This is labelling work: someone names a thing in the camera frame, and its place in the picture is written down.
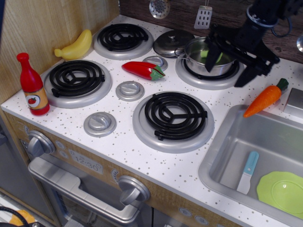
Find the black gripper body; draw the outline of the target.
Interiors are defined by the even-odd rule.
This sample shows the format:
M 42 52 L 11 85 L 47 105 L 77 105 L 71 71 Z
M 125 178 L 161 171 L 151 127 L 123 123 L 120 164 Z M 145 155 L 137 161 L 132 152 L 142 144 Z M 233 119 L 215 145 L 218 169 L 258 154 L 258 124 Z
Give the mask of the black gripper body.
M 263 43 L 262 38 L 267 31 L 263 26 L 246 20 L 238 28 L 213 24 L 210 29 L 206 39 L 216 40 L 221 52 L 235 58 L 246 67 L 257 64 L 258 76 L 267 75 L 272 66 L 280 62 L 279 57 Z

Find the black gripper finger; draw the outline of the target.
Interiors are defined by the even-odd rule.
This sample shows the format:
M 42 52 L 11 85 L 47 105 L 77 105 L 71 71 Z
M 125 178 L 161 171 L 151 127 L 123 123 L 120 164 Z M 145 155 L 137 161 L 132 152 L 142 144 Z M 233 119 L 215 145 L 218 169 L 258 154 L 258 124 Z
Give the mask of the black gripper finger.
M 208 54 L 205 61 L 205 68 L 208 72 L 215 66 L 220 54 L 221 48 L 216 40 L 206 39 L 205 43 L 208 47 Z
M 248 65 L 245 70 L 241 73 L 235 83 L 235 87 L 244 87 L 246 84 L 251 82 L 259 73 L 257 64 Z

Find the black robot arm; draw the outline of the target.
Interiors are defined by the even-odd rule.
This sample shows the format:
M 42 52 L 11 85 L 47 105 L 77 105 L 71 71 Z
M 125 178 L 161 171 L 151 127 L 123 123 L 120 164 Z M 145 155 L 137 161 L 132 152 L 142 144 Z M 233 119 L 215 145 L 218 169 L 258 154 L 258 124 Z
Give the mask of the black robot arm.
M 206 70 L 210 72 L 219 55 L 225 53 L 246 65 L 235 87 L 245 86 L 256 76 L 266 76 L 280 59 L 263 43 L 264 34 L 273 29 L 280 19 L 297 15 L 302 6 L 301 0 L 256 0 L 247 7 L 247 19 L 241 27 L 211 25 L 211 31 L 205 39 L 209 49 Z

